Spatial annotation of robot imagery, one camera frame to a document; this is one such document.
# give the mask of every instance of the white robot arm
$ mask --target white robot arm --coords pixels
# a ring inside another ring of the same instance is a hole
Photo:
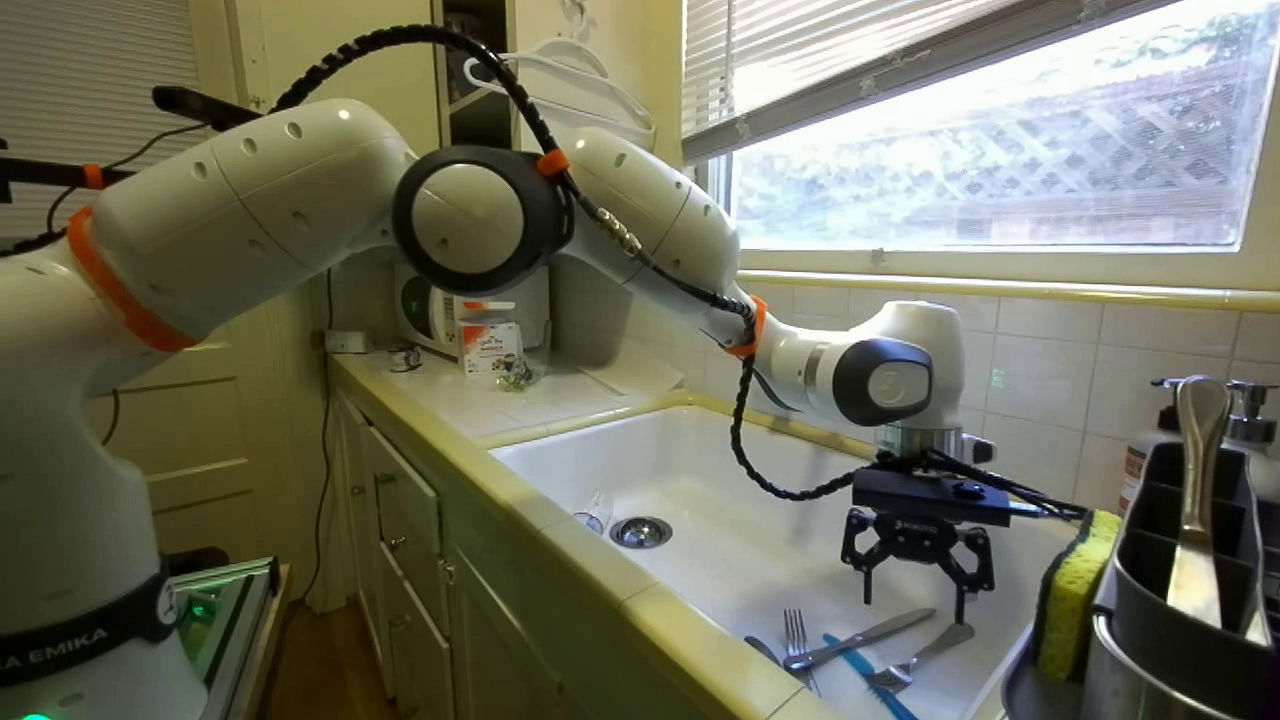
[[[80,406],[393,235],[456,291],[510,286],[569,245],[716,343],[755,358],[799,414],[952,432],[952,314],[891,303],[852,333],[782,324],[736,288],[736,235],[682,171],[603,134],[564,152],[569,180],[548,161],[537,171],[495,148],[418,161],[372,108],[330,102],[119,180],[66,245],[5,259],[0,715],[201,713],[205,687],[175,636],[138,639],[143,634],[119,626],[124,603],[166,607],[162,547],[142,474],[98,443]]]

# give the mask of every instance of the countertop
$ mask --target countertop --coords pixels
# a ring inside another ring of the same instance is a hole
[[[701,681],[732,715],[837,715],[799,681],[771,670],[747,644],[719,634],[676,591],[650,581],[620,552],[586,536],[569,513],[517,479],[489,450],[555,427],[597,423],[639,408],[660,408],[682,398],[676,384],[636,384],[627,372],[543,372],[523,392],[474,384],[456,366],[430,358],[418,372],[404,372],[393,358],[340,358],[338,380],[359,398],[366,408],[382,408],[382,423],[399,427],[399,441],[433,443],[456,476],[470,476],[495,509],[520,518],[543,546],[574,557],[612,603],[660,644],[682,673]],[[999,693],[991,687],[973,704],[982,715],[999,715]]]

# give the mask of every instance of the black cable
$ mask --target black cable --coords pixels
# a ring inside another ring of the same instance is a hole
[[[1035,509],[1039,509],[1046,518],[1052,518],[1052,519],[1085,519],[1085,518],[1090,518],[1085,504],[1052,501],[1052,495],[1035,493],[1031,485],[1019,485],[1019,479],[985,474],[985,470],[966,464],[966,460],[957,460],[957,456],[947,456],[947,452],[939,452],[939,450],[926,450],[926,460],[930,460],[934,470],[944,470],[944,474],[982,479],[982,485],[989,485],[989,487],[999,487],[999,493],[1009,493],[1009,495],[1019,495],[1019,501],[1035,504]]]
[[[523,116],[534,142],[543,152],[559,152],[551,129],[543,126],[543,116],[537,111],[537,106],[527,102],[523,85],[517,79],[517,71],[481,42],[454,31],[454,28],[438,28],[438,23],[396,23],[396,28],[376,28],[367,37],[355,37],[340,50],[331,50],[324,59],[318,59],[295,85],[290,85],[290,91],[274,106],[274,111],[281,108],[295,108],[305,106],[330,77],[338,77],[340,67],[355,66],[359,55],[385,54],[385,50],[404,50],[404,43],[445,43],[445,50],[460,50],[470,55],[475,55],[495,85],[510,91],[510,102],[517,106],[517,111]],[[559,199],[559,235],[574,235],[574,180],[569,171],[551,180],[555,199]]]
[[[523,91],[523,85],[517,79],[517,71],[512,71],[495,54],[489,54],[481,42],[460,37],[460,31],[450,31],[450,28],[433,28],[433,23],[399,23],[399,28],[382,28],[382,31],[355,37],[352,43],[346,43],[346,50],[330,54],[319,66],[312,66],[312,67],[277,102],[277,111],[281,111],[281,108],[295,108],[295,106],[310,102],[330,77],[338,77],[340,67],[355,66],[359,55],[372,55],[372,54],[382,54],[382,50],[399,50],[399,43],[450,43],[450,50],[460,50],[460,54],[475,55],[475,59],[495,77],[495,85],[510,91],[510,102],[512,102],[517,111],[523,116],[523,126],[527,126],[527,134],[537,137],[537,144],[541,144],[543,152],[559,152],[551,129],[543,126],[543,116],[541,116],[537,106],[527,102],[527,91]],[[616,233],[616,235],[626,241],[626,250],[632,250],[632,259],[636,259],[639,268],[658,271],[663,286],[682,288],[685,295],[693,295],[693,302],[701,302],[701,303],[714,303],[714,309],[719,309],[719,314],[741,317],[741,321],[746,321],[746,340],[741,340],[741,343],[747,343],[747,350],[755,343],[755,314],[754,314],[754,303],[723,302],[723,295],[705,291],[705,288],[695,288],[695,286],[685,286],[682,275],[671,275],[671,271],[663,271],[660,263],[652,263],[652,259],[639,253],[639,245],[632,241],[632,233],[627,233],[616,217],[602,212],[602,208],[574,184],[569,171],[555,178],[555,196],[559,196],[559,208],[564,208],[564,212],[559,212],[564,226],[574,226],[574,199],[575,199],[594,221],[602,221],[607,233]],[[755,358],[747,351],[747,358],[746,358],[746,384],[741,384],[736,414],[732,414],[732,452],[736,452],[741,470],[746,470],[766,493],[786,495],[786,501],[816,501],[816,495],[832,495],[832,493],[848,487],[848,476],[840,476],[840,479],[830,479],[830,485],[819,485],[819,487],[814,487],[814,493],[786,493],[786,487],[769,485],[769,479],[755,474],[755,464],[747,460],[746,441],[741,441],[741,419],[746,419],[746,406],[747,406],[754,378],[755,378]]]
[[[331,288],[331,271],[324,271],[324,333],[331,333],[331,321],[338,321],[338,288]],[[330,358],[319,358],[319,501],[312,518],[312,578],[302,599],[310,599],[319,581],[330,487],[331,487],[331,384],[330,384]]]
[[[150,137],[142,148],[132,148],[127,157],[119,157],[119,161],[113,161],[113,164],[104,164],[104,168],[124,168],[124,164],[150,157],[157,144],[166,144],[166,142],[174,142],[174,137],[190,137],[190,134],[197,134],[197,129],[205,129],[205,126],[166,129],[166,134]],[[57,208],[61,208],[74,194],[76,194],[76,184],[67,184],[67,190],[50,203],[50,212],[44,212],[44,233],[42,233],[42,235],[14,241],[8,250],[0,250],[0,256],[21,256],[21,253],[35,253],[35,250],[44,250],[44,245],[57,245],[57,241],[67,233],[67,228],[57,228]]]
[[[747,460],[747,450],[746,450],[746,408],[747,408],[754,378],[755,378],[755,358],[746,358],[746,378],[741,378],[741,384],[736,384],[732,427],[728,427],[728,443],[732,443],[736,464],[741,464],[769,495],[775,495],[775,501],[807,504],[807,501],[845,493],[845,487],[852,485],[852,474],[832,476],[832,479],[826,479],[826,485],[816,485],[816,487],[793,493],[793,487],[775,487],[775,485]]]
[[[769,406],[775,406],[775,408],[786,408],[786,414],[795,414],[795,408],[769,384],[766,372],[754,372],[754,378],[755,378],[760,392],[769,398]]]
[[[113,388],[113,419],[109,419],[101,443],[113,443],[118,427],[119,427],[119,388]]]

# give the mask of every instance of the window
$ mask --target window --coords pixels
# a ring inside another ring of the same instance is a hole
[[[150,137],[190,119],[152,106],[157,85],[197,85],[190,4],[5,4],[0,14],[0,148],[21,161],[109,164]],[[201,137],[174,137],[142,164],[157,164]],[[14,184],[0,203],[0,250],[44,233],[44,212],[61,190]],[[92,194],[61,203],[66,226]]]
[[[769,268],[1280,288],[1250,268],[1280,259],[1275,23],[1280,0],[1154,7],[746,142],[716,190]]]

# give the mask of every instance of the white sink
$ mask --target white sink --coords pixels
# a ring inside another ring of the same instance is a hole
[[[746,427],[760,474],[786,487],[814,487],[862,460]],[[865,649],[874,666],[901,662],[952,626],[952,583],[939,568],[888,559],[877,568],[877,599],[840,564],[848,493],[816,504],[788,504],[760,493],[728,450],[728,418],[707,408],[663,408],[495,450],[534,487],[580,518],[603,546],[627,518],[660,518],[671,542],[660,547],[620,547],[632,564],[667,583],[695,613],[732,636],[766,636],[782,649],[782,613],[803,607],[807,639],[845,636],[904,607],[938,607],[938,619]],[[915,715],[968,715],[991,673],[1031,626],[1039,571],[1064,547],[1070,530],[991,530],[996,591],[968,599],[976,639],[939,656],[901,697]],[[848,666],[830,666],[814,684],[845,715],[882,710]]]

